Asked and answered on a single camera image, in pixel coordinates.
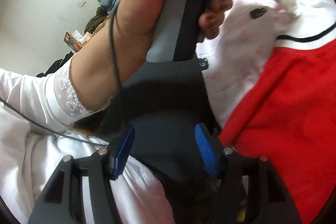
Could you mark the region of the person left hand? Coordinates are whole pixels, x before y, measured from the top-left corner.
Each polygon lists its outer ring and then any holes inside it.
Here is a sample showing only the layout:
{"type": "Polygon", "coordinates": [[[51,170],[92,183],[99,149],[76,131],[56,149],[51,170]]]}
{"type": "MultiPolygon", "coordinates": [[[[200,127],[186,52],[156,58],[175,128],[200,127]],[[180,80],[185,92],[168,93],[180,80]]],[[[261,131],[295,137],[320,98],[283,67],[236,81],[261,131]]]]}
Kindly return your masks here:
{"type": "Polygon", "coordinates": [[[113,47],[122,67],[185,61],[200,34],[213,39],[232,0],[122,0],[113,19],[113,47]]]}

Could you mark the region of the person left forearm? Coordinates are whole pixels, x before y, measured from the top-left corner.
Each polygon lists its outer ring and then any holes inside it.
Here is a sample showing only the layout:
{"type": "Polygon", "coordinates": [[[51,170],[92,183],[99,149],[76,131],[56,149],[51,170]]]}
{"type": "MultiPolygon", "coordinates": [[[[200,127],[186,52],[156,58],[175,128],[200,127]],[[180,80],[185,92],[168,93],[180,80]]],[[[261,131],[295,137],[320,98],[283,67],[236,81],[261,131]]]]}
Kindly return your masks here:
{"type": "Polygon", "coordinates": [[[117,92],[118,70],[124,83],[145,62],[152,28],[115,18],[72,58],[70,80],[82,105],[96,111],[117,92]]]}

